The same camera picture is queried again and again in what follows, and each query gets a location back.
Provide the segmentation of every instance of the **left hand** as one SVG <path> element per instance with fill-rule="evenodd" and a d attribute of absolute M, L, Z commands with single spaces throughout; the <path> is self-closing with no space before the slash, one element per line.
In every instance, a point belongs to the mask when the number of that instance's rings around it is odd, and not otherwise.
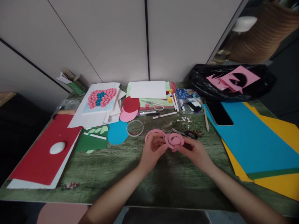
<path fill-rule="evenodd" d="M 165 153 L 168 146 L 160 133 L 151 133 L 143 147 L 140 163 L 138 165 L 148 175 L 157 164 L 158 159 Z"/>

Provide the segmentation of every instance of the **pink paper ring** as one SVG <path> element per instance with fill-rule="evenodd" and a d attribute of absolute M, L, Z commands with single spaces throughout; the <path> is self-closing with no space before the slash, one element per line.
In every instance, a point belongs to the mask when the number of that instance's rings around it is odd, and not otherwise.
<path fill-rule="evenodd" d="M 149 131 L 149 132 L 146 134 L 145 139 L 144 139 L 144 142 L 145 142 L 145 143 L 146 143 L 146 141 L 147 141 L 148 136 L 149 136 L 151 133 L 153 133 L 153 132 L 157 132 L 157 133 L 162 134 L 162 135 L 163 135 L 163 138 L 164 138 L 164 135 L 165 135 L 164 131 L 161 131 L 160 129 L 153 129 L 153 130 Z"/>
<path fill-rule="evenodd" d="M 185 141 L 180 134 L 172 133 L 165 137 L 165 142 L 169 148 L 173 149 L 172 151 L 175 152 L 176 149 L 174 148 L 175 145 L 184 145 Z"/>

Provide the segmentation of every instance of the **green paper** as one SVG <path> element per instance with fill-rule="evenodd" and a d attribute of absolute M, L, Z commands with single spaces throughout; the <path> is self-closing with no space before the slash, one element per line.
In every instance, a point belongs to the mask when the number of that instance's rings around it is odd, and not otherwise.
<path fill-rule="evenodd" d="M 93 128 L 91 130 L 83 129 L 83 132 L 107 137 L 108 136 L 108 127 L 102 126 L 101 130 L 103 130 L 103 129 L 106 130 L 106 128 L 107 128 L 107 131 L 105 131 L 102 134 L 100 132 L 96 133 L 97 128 Z M 85 135 L 82 133 L 81 137 L 78 141 L 77 147 L 75 149 L 75 152 L 85 152 L 85 151 L 89 151 L 89 150 L 104 149 L 104 148 L 107 148 L 107 143 L 108 143 L 108 140 L 88 136 L 88 135 Z"/>
<path fill-rule="evenodd" d="M 294 173 L 299 173 L 299 168 L 271 170 L 271 171 L 258 172 L 258 173 L 248 173 L 247 176 L 250 179 L 255 180 L 264 177 L 279 176 L 279 175 L 294 174 Z"/>
<path fill-rule="evenodd" d="M 170 84 L 169 82 L 165 82 L 165 89 L 166 91 L 169 91 L 170 90 Z M 127 95 L 126 95 L 126 98 L 128 96 L 130 96 L 130 91 L 131 91 L 131 87 L 130 87 L 130 83 L 128 83 L 128 88 L 127 88 Z M 146 101 L 151 101 L 151 102 L 154 102 L 155 100 L 160 100 L 160 99 L 146 99 L 146 98 L 140 98 L 139 99 L 139 102 L 140 102 L 140 107 L 145 107 L 145 102 L 141 101 L 141 100 L 146 100 Z M 169 101 L 166 101 L 165 100 L 165 106 L 173 106 L 173 103 L 170 103 Z"/>

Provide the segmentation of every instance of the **hand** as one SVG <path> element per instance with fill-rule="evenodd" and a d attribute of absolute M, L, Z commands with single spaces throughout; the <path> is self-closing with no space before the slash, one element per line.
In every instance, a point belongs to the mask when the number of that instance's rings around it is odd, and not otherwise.
<path fill-rule="evenodd" d="M 148 175 L 157 164 L 158 159 L 165 153 L 168 146 L 160 133 L 151 133 L 143 147 L 139 167 Z"/>
<path fill-rule="evenodd" d="M 187 156 L 195 166 L 207 174 L 215 165 L 209 157 L 205 147 L 200 141 L 183 137 L 185 140 L 184 146 L 176 145 L 174 148 L 180 153 Z"/>

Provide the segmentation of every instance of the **plastic bag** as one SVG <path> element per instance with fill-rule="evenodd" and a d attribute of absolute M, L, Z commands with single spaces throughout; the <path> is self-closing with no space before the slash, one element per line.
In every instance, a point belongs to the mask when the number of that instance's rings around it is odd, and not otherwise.
<path fill-rule="evenodd" d="M 230 89 L 220 90 L 210 83 L 206 77 L 214 75 L 222 77 L 233 71 L 240 65 L 205 65 L 197 64 L 188 73 L 189 83 L 199 96 L 211 100 L 222 102 L 240 102 L 255 100 L 268 93 L 276 82 L 276 77 L 270 73 L 266 65 L 242 64 L 243 67 L 260 77 L 259 80 L 243 88 L 243 94 L 240 92 L 232 93 Z M 238 86 L 244 86 L 246 78 L 244 75 L 235 75 L 240 82 Z"/>

